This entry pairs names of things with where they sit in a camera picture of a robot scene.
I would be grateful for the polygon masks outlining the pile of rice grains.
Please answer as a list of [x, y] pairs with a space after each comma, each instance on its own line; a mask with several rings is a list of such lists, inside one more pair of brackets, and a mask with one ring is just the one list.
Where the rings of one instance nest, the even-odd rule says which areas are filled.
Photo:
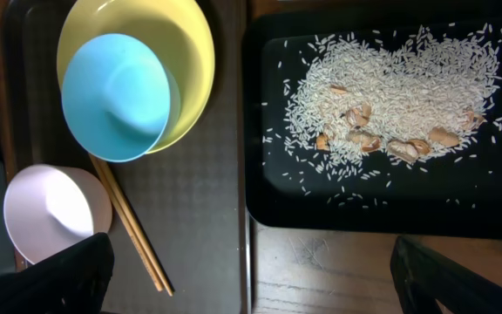
[[[288, 135], [283, 140], [285, 150], [290, 154], [316, 154], [319, 160], [315, 170], [320, 174], [343, 171], [346, 175], [354, 175], [366, 158], [377, 154], [369, 155], [358, 165], [336, 165], [330, 162], [329, 153], [315, 148], [315, 140], [308, 138], [302, 130], [301, 101], [310, 100], [314, 92], [322, 92], [331, 86], [366, 93], [391, 87], [407, 92], [434, 86], [458, 89], [474, 87], [487, 97], [484, 124], [491, 122], [494, 126], [500, 126], [499, 120], [490, 119], [493, 98], [499, 90], [501, 66], [499, 47], [492, 43], [491, 32], [492, 27], [484, 25], [461, 38], [437, 38], [428, 26], [422, 25], [396, 50], [366, 44], [352, 34], [327, 35], [313, 40], [310, 47], [315, 55], [307, 63], [305, 76], [298, 80], [296, 86], [285, 85], [282, 89], [287, 100], [284, 115], [288, 128]], [[471, 137], [469, 145], [477, 133]], [[385, 155], [394, 164], [406, 167], [441, 158], [407, 164]]]

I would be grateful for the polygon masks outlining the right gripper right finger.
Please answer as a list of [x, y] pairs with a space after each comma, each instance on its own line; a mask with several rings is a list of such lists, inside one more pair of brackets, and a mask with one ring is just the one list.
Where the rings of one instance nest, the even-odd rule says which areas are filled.
[[408, 314], [502, 313], [502, 288], [408, 237], [399, 236], [390, 271], [402, 307]]

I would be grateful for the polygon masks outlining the yellow plate bowl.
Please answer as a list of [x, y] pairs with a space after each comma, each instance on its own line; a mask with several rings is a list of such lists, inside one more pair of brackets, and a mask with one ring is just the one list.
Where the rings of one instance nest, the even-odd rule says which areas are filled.
[[58, 40], [59, 84], [82, 44], [106, 33], [137, 38], [175, 78], [180, 91], [180, 117], [150, 152], [170, 147], [197, 122], [214, 83], [214, 41], [203, 11], [194, 0], [78, 0]]

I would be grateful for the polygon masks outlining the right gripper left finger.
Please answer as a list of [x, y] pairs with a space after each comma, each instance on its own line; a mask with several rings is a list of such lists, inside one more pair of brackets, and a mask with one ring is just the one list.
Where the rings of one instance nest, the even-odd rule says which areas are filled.
[[21, 272], [0, 276], [0, 313], [99, 313], [114, 254], [97, 233]]

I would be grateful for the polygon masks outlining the white pink bowl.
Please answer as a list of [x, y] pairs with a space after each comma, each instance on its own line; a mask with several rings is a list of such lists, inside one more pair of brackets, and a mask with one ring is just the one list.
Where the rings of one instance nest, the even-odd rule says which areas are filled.
[[3, 217], [17, 251], [31, 264], [56, 255], [112, 224], [102, 183], [75, 167], [29, 166], [7, 187]]

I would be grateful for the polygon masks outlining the light blue bowl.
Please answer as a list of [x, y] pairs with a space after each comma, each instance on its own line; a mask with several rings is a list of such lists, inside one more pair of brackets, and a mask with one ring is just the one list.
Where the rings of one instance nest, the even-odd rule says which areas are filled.
[[136, 160], [179, 120], [178, 84], [154, 52], [124, 34], [95, 37], [67, 66], [61, 85], [64, 118], [73, 137], [102, 160]]

